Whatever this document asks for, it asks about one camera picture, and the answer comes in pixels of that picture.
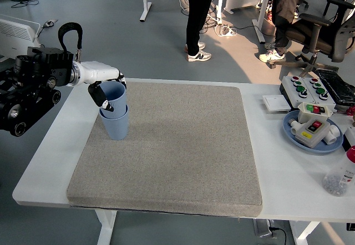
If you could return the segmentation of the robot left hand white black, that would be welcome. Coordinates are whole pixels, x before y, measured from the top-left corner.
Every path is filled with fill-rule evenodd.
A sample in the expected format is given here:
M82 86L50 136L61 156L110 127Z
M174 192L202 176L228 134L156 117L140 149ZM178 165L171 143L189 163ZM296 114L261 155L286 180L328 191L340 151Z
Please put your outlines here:
M124 74L117 68L100 62L77 62L72 65L70 76L71 82L68 86L78 86L80 84L89 84L88 92L96 105L106 111L113 112L114 107L108 101L100 84L103 81L118 81L126 88Z

